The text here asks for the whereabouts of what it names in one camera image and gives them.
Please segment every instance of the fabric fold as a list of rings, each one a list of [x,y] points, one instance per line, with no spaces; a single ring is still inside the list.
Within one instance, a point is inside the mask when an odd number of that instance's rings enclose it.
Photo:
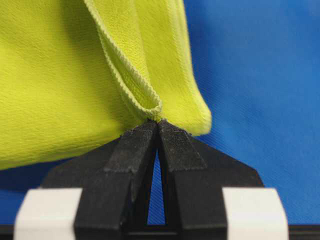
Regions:
[[[151,119],[211,128],[182,0],[0,2],[0,169],[84,154]]]

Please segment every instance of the blue surface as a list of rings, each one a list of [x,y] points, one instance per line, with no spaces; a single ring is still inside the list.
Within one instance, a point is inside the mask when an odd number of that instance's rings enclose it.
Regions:
[[[320,224],[320,2],[184,2],[195,78],[213,115],[199,139],[256,168],[290,224]],[[13,223],[25,191],[55,164],[0,171],[0,224]],[[150,224],[163,223],[159,167]]]
[[[166,223],[164,212],[164,198],[162,192],[161,168],[158,154],[156,155],[153,168],[147,223],[149,225],[164,225]]]

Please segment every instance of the towel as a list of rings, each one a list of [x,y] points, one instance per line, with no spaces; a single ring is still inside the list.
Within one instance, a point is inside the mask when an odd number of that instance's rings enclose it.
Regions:
[[[148,119],[210,131],[182,0],[1,1],[0,33],[0,169],[81,155]]]

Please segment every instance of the black plastic part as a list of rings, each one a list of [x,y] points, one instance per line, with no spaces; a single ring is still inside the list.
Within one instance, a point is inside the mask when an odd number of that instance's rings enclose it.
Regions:
[[[77,240],[121,239],[125,226],[147,225],[157,134],[157,124],[147,122],[49,172],[43,188],[83,188]]]
[[[0,224],[0,239],[13,240],[13,225]],[[174,230],[169,230],[165,226],[149,226],[142,231],[128,231],[124,234],[125,240],[182,240],[181,236]],[[218,240],[219,237],[212,236],[212,240]],[[320,225],[289,225],[289,240],[319,240]]]
[[[158,148],[165,225],[148,226]],[[52,169],[43,188],[82,188],[77,240],[226,240],[222,187],[263,187],[253,168],[166,121],[149,121]],[[13,239],[0,225],[0,239]],[[290,240],[320,240],[320,225],[290,225]]]
[[[167,225],[184,240],[227,239],[222,187],[263,187],[257,171],[166,121],[159,135]]]

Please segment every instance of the white pad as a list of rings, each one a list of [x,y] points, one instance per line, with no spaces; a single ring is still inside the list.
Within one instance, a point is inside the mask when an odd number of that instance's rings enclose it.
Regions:
[[[14,240],[75,240],[82,188],[29,190],[14,224]]]
[[[274,188],[223,187],[228,240],[288,240],[288,221]]]

